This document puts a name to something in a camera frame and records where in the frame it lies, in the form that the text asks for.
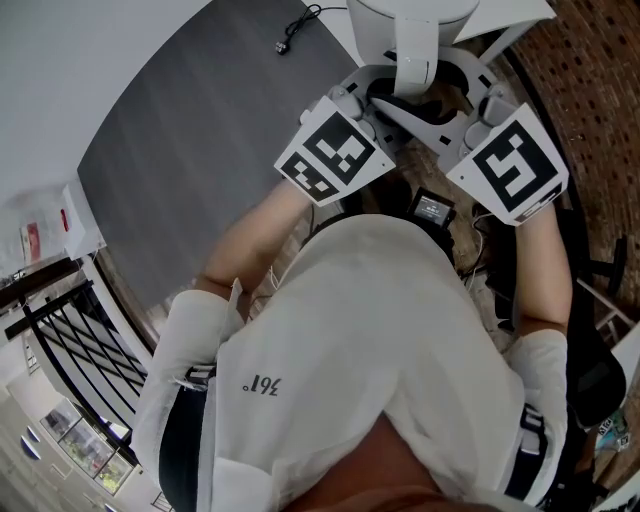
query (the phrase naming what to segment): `metal railing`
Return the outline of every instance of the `metal railing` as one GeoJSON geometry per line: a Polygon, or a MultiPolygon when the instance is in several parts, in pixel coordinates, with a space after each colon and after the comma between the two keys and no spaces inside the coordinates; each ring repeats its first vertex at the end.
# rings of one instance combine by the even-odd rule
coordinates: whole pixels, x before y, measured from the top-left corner
{"type": "Polygon", "coordinates": [[[103,415],[112,416],[131,430],[146,371],[118,341],[118,334],[91,292],[92,284],[85,281],[35,311],[25,304],[23,311],[46,359],[73,395],[69,398],[84,409],[85,418],[105,440],[135,466],[130,433],[119,439],[96,409],[109,411],[103,415]]]}

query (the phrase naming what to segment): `brick wall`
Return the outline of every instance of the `brick wall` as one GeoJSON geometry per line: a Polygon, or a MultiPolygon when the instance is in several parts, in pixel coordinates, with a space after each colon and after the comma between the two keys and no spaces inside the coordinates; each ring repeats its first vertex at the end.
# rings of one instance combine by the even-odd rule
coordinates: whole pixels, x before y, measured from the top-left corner
{"type": "Polygon", "coordinates": [[[562,0],[515,51],[553,119],[583,202],[592,258],[629,236],[618,301],[640,308],[640,0],[562,0]]]}

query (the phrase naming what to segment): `black strap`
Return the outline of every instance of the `black strap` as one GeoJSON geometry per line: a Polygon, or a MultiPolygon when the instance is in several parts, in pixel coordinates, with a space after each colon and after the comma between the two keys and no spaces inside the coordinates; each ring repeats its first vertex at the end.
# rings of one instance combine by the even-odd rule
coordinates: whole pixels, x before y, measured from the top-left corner
{"type": "Polygon", "coordinates": [[[522,443],[520,443],[513,466],[513,473],[511,473],[511,479],[505,494],[512,498],[524,500],[529,494],[540,468],[542,468],[548,443],[544,432],[544,418],[529,404],[524,406],[520,418],[520,426],[525,431],[525,436],[522,443]],[[537,440],[537,442],[533,446],[530,443],[531,435],[527,434],[527,432],[535,434],[533,439],[537,440]]]}
{"type": "Polygon", "coordinates": [[[176,512],[195,512],[198,460],[207,393],[180,387],[162,434],[160,487],[176,512]]]}

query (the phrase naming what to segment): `black device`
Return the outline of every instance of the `black device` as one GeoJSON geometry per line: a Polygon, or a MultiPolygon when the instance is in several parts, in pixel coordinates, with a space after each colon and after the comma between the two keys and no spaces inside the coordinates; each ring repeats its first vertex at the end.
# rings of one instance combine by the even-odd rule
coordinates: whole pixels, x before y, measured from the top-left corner
{"type": "Polygon", "coordinates": [[[454,206],[452,201],[420,187],[411,202],[409,214],[433,222],[442,229],[447,229],[456,217],[454,206]]]}

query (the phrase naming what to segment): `red label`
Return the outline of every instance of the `red label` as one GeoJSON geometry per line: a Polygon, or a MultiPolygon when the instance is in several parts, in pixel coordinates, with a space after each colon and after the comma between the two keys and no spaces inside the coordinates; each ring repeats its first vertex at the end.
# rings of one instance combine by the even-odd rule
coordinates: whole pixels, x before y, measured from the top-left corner
{"type": "Polygon", "coordinates": [[[29,252],[31,253],[31,263],[40,261],[40,234],[38,233],[38,223],[32,222],[27,225],[29,235],[29,252]]]}

